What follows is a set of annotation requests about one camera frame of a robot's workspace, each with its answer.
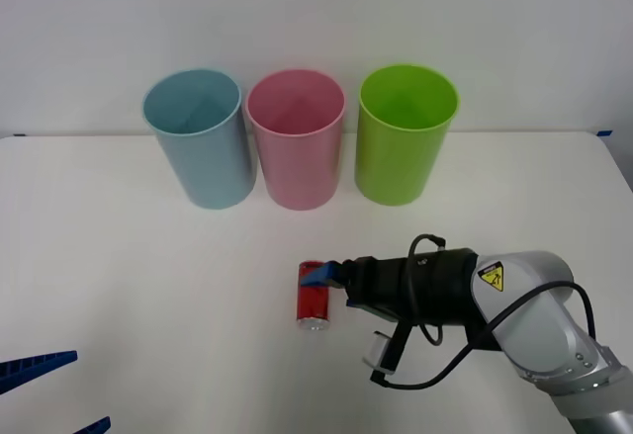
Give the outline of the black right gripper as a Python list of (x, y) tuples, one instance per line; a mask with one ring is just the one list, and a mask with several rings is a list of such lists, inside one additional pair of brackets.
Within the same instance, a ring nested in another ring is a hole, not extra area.
[(344, 287), (346, 306), (362, 309), (388, 321), (410, 322), (405, 289), (405, 258), (361, 257), (342, 263), (328, 261), (310, 268), (301, 287)]

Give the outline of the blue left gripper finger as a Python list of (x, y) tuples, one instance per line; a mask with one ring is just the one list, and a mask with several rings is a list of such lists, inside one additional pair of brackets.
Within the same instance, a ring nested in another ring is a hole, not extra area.
[(1, 362), (0, 393), (12, 391), (77, 359), (76, 351), (63, 351)]
[(88, 426), (83, 427), (73, 434), (106, 434), (110, 428), (111, 418), (109, 416), (106, 416)]

